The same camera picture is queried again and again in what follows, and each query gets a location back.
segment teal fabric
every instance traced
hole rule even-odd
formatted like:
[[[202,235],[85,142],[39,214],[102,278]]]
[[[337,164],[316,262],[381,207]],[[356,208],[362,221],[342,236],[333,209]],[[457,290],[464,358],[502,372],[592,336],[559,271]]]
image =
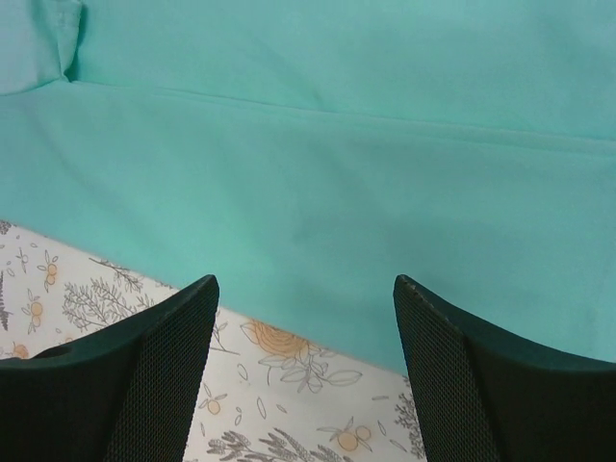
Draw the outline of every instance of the teal fabric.
[[[75,54],[82,4],[0,1],[0,94],[64,78]]]
[[[399,273],[616,356],[612,141],[64,82],[2,97],[0,139],[3,218],[383,367]]]
[[[614,138],[612,0],[85,0],[72,77]]]

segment textured black surface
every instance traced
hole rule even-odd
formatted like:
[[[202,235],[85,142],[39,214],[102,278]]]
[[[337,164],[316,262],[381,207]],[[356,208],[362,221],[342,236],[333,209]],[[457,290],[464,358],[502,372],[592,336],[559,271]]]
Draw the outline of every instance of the textured black surface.
[[[0,361],[0,460],[180,462],[218,283],[27,361]]]
[[[616,365],[533,343],[396,281],[429,462],[616,460]]]

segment table surface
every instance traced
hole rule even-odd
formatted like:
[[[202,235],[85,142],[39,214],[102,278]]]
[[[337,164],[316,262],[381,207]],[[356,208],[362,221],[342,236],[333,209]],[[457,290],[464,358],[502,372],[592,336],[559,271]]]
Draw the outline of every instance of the table surface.
[[[175,292],[0,220],[3,358],[32,357]],[[224,307],[217,316],[186,462],[425,459],[406,378]]]

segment floral tablecloth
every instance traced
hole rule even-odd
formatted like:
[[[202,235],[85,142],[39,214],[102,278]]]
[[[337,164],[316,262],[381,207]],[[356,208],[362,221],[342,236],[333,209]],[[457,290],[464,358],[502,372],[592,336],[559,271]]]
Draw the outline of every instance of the floral tablecloth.
[[[0,220],[4,358],[27,359],[174,292],[166,284]],[[187,462],[424,458],[404,377],[219,308]]]

